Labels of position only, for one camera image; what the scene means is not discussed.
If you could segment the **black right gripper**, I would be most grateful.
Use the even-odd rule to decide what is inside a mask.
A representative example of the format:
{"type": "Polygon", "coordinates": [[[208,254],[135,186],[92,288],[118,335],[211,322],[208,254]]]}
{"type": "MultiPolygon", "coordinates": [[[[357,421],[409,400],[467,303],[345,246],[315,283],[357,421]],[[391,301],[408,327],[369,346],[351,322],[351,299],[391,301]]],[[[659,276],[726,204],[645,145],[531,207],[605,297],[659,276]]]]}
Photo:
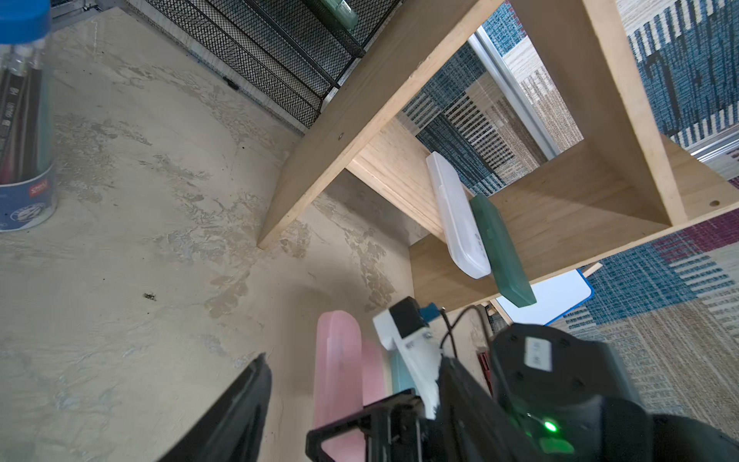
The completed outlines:
{"type": "Polygon", "coordinates": [[[309,431],[305,452],[311,461],[445,460],[440,427],[414,389],[309,431]]]}

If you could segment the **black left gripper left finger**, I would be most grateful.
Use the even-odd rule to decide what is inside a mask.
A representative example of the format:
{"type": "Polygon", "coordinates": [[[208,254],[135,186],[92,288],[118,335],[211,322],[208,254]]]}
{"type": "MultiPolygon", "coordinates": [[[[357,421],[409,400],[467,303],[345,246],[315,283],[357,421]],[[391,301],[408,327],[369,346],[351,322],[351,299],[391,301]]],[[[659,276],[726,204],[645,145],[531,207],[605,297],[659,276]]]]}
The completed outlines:
{"type": "Polygon", "coordinates": [[[161,460],[257,460],[272,384],[273,375],[262,353],[161,460]]]}

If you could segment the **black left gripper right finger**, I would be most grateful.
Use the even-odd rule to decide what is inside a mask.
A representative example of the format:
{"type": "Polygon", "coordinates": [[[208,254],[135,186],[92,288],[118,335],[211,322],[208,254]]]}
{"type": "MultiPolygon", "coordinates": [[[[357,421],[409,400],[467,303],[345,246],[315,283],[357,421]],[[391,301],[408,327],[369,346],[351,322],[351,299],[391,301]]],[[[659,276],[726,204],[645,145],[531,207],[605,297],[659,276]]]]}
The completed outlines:
{"type": "Polygon", "coordinates": [[[444,357],[439,370],[440,427],[445,461],[548,461],[513,425],[460,361],[444,357]]]}

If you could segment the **pink pencil case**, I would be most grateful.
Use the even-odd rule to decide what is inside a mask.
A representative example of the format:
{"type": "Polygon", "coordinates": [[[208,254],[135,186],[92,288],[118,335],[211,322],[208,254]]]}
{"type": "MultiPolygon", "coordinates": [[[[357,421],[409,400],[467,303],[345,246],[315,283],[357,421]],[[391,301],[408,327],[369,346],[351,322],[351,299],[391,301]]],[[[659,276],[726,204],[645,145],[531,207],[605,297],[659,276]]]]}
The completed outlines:
{"type": "Polygon", "coordinates": [[[314,375],[314,427],[320,429],[361,411],[362,336],[345,311],[321,314],[314,375]]]}
{"type": "Polygon", "coordinates": [[[365,406],[388,396],[383,348],[367,338],[362,340],[362,385],[365,406]]]}

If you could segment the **dark green pencil case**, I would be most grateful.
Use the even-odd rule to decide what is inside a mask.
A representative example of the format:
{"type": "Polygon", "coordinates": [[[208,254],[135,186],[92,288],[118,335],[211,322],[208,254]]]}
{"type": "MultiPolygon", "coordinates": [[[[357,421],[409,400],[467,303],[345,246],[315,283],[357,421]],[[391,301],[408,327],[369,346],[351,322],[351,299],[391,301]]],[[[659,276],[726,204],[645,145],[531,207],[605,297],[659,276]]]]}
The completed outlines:
{"type": "Polygon", "coordinates": [[[536,296],[500,211],[482,194],[472,198],[470,205],[498,291],[518,308],[535,304],[536,296]]]}

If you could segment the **clear white pencil case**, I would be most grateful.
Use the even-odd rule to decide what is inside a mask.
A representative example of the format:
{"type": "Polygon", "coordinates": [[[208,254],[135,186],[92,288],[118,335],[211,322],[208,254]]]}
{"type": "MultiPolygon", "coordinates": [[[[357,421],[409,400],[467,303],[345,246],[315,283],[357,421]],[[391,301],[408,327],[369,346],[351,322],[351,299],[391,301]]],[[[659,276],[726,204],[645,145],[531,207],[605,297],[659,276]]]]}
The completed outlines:
{"type": "Polygon", "coordinates": [[[472,279],[487,277],[492,273],[490,262],[457,171],[436,151],[426,164],[453,263],[472,279]]]}

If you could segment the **light blue pencil case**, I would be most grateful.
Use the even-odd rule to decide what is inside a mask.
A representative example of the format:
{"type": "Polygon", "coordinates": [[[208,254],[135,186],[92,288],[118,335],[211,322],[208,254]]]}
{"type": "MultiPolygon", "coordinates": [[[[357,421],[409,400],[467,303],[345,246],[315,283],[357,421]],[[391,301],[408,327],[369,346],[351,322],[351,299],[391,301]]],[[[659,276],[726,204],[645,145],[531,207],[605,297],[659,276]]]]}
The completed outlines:
{"type": "Polygon", "coordinates": [[[390,352],[390,368],[393,394],[406,390],[416,390],[415,382],[402,356],[397,350],[390,352]]]}

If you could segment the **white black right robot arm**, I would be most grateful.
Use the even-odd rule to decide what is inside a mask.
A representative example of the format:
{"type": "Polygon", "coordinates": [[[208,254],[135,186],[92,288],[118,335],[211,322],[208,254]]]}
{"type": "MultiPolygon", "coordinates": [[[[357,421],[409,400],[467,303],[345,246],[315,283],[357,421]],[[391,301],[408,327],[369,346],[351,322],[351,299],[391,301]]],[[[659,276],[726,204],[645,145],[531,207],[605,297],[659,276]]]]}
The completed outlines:
{"type": "Polygon", "coordinates": [[[694,419],[644,408],[607,344],[556,328],[509,325],[489,342],[493,388],[442,360],[440,404],[423,417],[403,392],[310,431],[306,454],[353,431],[369,461],[734,461],[737,442],[694,419]]]}

